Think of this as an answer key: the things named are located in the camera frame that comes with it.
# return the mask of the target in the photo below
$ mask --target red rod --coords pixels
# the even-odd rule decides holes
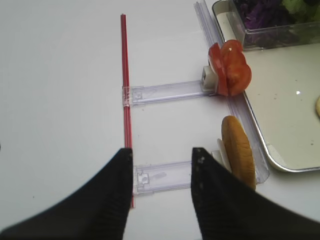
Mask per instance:
[[[129,65],[128,65],[128,40],[127,40],[127,20],[126,15],[121,14],[121,43],[122,43],[122,78],[124,94],[127,96],[129,84]],[[131,130],[131,111],[130,106],[123,107],[124,113],[124,146],[132,149],[132,130]],[[132,195],[131,207],[135,207],[135,198]]]

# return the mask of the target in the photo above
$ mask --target baked snack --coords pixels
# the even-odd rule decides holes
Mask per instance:
[[[315,110],[316,110],[316,113],[318,114],[318,116],[320,117],[320,97],[318,98],[318,100],[315,103]]]
[[[226,116],[221,125],[222,141],[232,174],[252,189],[256,189],[255,163],[248,137],[234,116]]]

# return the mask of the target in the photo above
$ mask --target clear plastic box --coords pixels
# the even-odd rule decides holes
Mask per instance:
[[[245,27],[234,0],[227,1],[228,20],[245,51],[320,43],[320,21],[251,30]]]

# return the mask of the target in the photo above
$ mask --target red straw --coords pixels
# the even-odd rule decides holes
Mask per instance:
[[[128,96],[129,84],[129,65],[128,65],[128,41],[127,41],[127,21],[126,15],[121,14],[121,42],[122,42],[122,78],[124,94]],[[130,106],[123,107],[124,112],[124,146],[132,148],[132,130],[131,130],[131,111]],[[132,195],[131,207],[135,207],[135,198]]]

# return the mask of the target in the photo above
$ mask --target white table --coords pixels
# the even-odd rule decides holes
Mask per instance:
[[[207,47],[194,2],[0,1],[0,229],[63,200],[124,145],[121,13],[127,14],[132,85],[199,78]],[[164,153],[149,158],[160,145],[176,149],[170,157],[177,161],[190,159],[193,146],[214,149],[210,141],[220,126],[193,127],[199,116],[214,118],[212,101],[219,106],[198,98],[133,108],[135,164],[166,161]],[[191,111],[197,115],[182,115]],[[152,113],[163,123],[154,142],[148,138]],[[320,221],[319,185],[319,172],[270,169],[257,191]],[[136,198],[124,234],[128,240],[200,238],[190,189]]]

